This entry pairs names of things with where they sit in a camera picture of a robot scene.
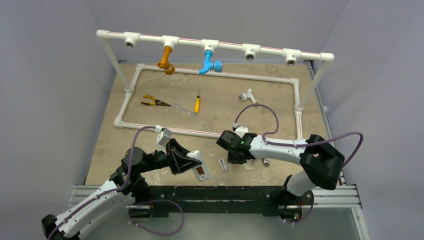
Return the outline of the white battery compartment cover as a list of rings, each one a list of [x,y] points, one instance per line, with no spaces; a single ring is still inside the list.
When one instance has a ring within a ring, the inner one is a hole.
[[[219,164],[220,164],[221,169],[222,169],[224,172],[226,172],[226,171],[228,170],[228,166],[227,166],[227,164],[226,164],[225,160],[224,160],[223,158],[220,158],[220,159],[218,160],[218,162],[219,162]]]

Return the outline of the white remote control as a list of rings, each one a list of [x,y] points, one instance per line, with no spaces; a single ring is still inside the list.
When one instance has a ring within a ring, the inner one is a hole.
[[[211,178],[206,162],[199,150],[191,151],[187,153],[186,156],[200,161],[199,165],[192,168],[194,176],[199,182],[203,182]]]

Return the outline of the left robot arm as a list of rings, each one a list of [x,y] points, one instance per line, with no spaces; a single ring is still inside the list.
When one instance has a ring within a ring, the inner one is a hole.
[[[172,138],[163,150],[146,153],[130,148],[121,165],[95,192],[57,216],[49,214],[41,220],[48,240],[81,240],[97,224],[114,211],[138,204],[153,206],[151,188],[142,173],[169,168],[174,175],[193,171],[199,182],[211,175],[198,150],[189,151]]]

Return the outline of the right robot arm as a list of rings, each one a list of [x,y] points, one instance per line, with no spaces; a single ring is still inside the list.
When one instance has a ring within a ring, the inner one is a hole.
[[[283,140],[249,132],[239,136],[225,130],[216,144],[227,151],[230,164],[271,159],[301,166],[302,170],[289,176],[280,191],[282,200],[288,204],[314,188],[335,190],[345,163],[344,155],[316,134],[308,139]]]

